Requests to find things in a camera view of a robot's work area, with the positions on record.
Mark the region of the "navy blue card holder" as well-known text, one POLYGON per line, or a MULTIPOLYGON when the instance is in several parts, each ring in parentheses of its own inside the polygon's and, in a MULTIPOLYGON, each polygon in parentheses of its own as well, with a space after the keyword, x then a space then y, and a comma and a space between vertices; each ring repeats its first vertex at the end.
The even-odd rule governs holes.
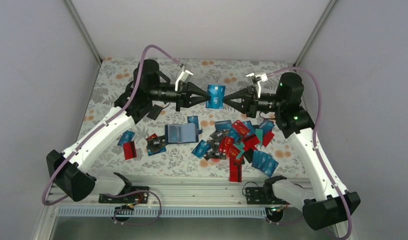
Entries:
POLYGON ((167 124, 164 126, 167 144, 188 144, 199 142, 199 131, 195 123, 167 124))

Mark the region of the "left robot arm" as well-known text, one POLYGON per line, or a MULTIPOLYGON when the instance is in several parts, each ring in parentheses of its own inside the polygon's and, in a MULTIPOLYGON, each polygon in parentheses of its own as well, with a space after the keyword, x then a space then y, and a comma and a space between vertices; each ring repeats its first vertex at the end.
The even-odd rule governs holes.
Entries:
POLYGON ((45 159, 50 181, 42 194, 44 205, 52 205, 48 201, 48 193, 53 184, 65 193, 54 201, 55 204, 66 198, 79 202, 97 189, 109 193, 120 203, 126 202, 131 197, 129 186, 111 177, 95 178, 89 175, 89 169, 119 135, 152 110, 153 101, 174 103, 176 111, 208 101, 209 94, 189 82, 192 75, 191 69, 181 64, 175 82, 171 83, 170 78, 160 71, 157 61, 142 59, 133 72, 134 80, 126 86, 104 118, 65 150, 52 150, 47 154, 45 159))

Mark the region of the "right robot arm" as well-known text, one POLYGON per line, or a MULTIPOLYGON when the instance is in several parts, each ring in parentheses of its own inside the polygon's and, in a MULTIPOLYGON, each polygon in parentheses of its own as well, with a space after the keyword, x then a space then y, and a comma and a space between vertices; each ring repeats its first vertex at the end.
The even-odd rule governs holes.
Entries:
POLYGON ((264 200, 270 204, 284 200, 293 205, 313 230, 347 222, 350 235, 352 213, 361 199, 334 171, 319 141, 318 124, 301 106, 302 78, 294 72, 283 73, 274 94, 262 93, 261 83, 268 78, 265 73, 250 73, 248 78, 253 84, 225 96, 224 103, 251 118, 257 112, 274 113, 278 129, 297 151, 312 185, 312 191, 307 191, 284 176, 270 177, 263 185, 264 200))

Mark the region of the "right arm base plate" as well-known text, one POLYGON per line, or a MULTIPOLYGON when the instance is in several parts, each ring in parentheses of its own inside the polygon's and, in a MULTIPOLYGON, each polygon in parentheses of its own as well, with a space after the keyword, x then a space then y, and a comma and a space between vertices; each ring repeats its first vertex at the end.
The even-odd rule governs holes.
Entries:
POLYGON ((262 187, 246 187, 244 190, 246 203, 248 205, 273 205, 277 204, 274 199, 269 199, 269 197, 264 193, 262 187))

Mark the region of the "lone blue credit card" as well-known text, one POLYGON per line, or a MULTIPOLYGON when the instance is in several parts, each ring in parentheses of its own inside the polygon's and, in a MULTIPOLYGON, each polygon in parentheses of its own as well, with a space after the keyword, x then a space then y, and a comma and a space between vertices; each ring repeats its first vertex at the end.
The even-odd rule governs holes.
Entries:
POLYGON ((196 127, 197 130, 200 129, 199 120, 198 120, 197 115, 188 116, 187 117, 187 122, 195 124, 195 127, 196 127))

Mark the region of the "blue UP card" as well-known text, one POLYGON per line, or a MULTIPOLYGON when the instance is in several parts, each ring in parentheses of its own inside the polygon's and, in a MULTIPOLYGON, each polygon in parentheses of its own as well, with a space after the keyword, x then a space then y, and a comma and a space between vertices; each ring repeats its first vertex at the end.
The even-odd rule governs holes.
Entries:
POLYGON ((206 102, 206 108, 221 110, 224 104, 225 91, 225 85, 209 84, 207 86, 207 94, 209 95, 209 100, 206 102))

